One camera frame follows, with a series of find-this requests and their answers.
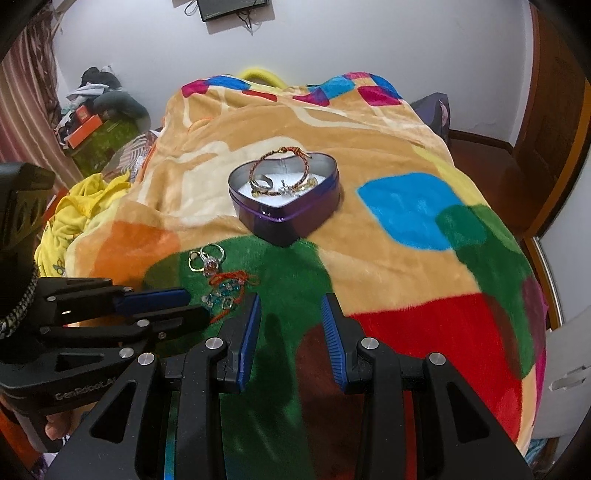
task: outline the wall-mounted device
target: wall-mounted device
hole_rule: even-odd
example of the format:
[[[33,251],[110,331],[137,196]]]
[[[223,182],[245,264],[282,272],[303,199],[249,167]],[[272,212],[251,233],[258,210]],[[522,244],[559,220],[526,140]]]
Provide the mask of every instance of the wall-mounted device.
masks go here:
[[[209,22],[224,15],[264,7],[269,4],[269,0],[197,0],[197,4],[201,19]]]

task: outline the white wall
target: white wall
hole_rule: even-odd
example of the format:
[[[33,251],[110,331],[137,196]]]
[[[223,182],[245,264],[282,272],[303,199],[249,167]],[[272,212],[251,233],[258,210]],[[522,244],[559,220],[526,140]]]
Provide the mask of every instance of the white wall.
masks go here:
[[[541,237],[564,321],[591,305],[591,152],[562,210]]]
[[[187,17],[186,4],[77,0],[55,39],[67,84],[110,64],[157,125],[167,99],[197,78],[258,66],[309,84],[367,71],[409,102],[447,93],[452,128],[510,141],[521,125],[527,0],[272,0],[253,35],[235,16]]]
[[[521,74],[521,93],[519,95],[519,101],[515,110],[515,123],[513,124],[513,131],[509,137],[509,143],[515,146],[517,138],[519,137],[519,131],[521,130],[521,122],[525,115],[525,107],[527,106],[527,100],[530,98],[530,85],[531,85],[531,73],[534,62],[534,25],[531,18],[531,8],[528,1],[521,2],[521,8],[523,9],[523,33],[524,33],[524,48],[523,48],[523,60],[522,65],[524,66]]]
[[[79,84],[76,83],[73,85],[72,88],[67,84],[64,74],[61,71],[59,62],[56,62],[56,70],[57,70],[57,99],[60,101],[60,105],[62,107],[68,105],[69,100],[66,98],[66,95],[70,93],[74,87],[78,86]]]

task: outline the wooden door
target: wooden door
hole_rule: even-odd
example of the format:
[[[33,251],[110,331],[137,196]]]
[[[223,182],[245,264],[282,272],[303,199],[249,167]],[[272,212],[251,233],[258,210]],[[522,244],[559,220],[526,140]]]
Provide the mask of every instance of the wooden door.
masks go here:
[[[554,190],[569,159],[574,164],[579,162],[589,127],[585,110],[591,105],[589,92],[586,96],[589,84],[573,53],[542,13],[532,7],[532,14],[532,89],[514,156],[532,194],[545,204],[551,196],[563,195],[564,191],[556,195]],[[571,168],[568,176],[577,171]]]

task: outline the yellow cloth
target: yellow cloth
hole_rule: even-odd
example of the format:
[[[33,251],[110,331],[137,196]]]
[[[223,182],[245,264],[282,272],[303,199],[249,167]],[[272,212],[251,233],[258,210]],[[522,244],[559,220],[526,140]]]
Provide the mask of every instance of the yellow cloth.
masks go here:
[[[60,200],[35,251],[35,262],[42,277],[64,275],[64,255],[72,240],[86,229],[96,215],[127,193],[131,188],[128,180],[129,172],[107,184],[102,175],[96,173],[78,182]]]

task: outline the purple tin box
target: purple tin box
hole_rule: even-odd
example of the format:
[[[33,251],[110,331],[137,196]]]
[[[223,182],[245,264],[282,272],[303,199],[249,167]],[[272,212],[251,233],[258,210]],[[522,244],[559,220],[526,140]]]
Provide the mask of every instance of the purple tin box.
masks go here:
[[[340,200],[339,171],[336,160],[324,153],[310,155],[310,173],[324,177],[316,187],[296,197],[286,205],[265,205],[244,196],[240,188],[248,183],[252,164],[236,168],[228,177],[230,198],[240,221],[256,236],[278,247],[289,247],[298,238],[304,238],[332,215]],[[263,160],[257,174],[286,174],[302,172],[299,157]]]

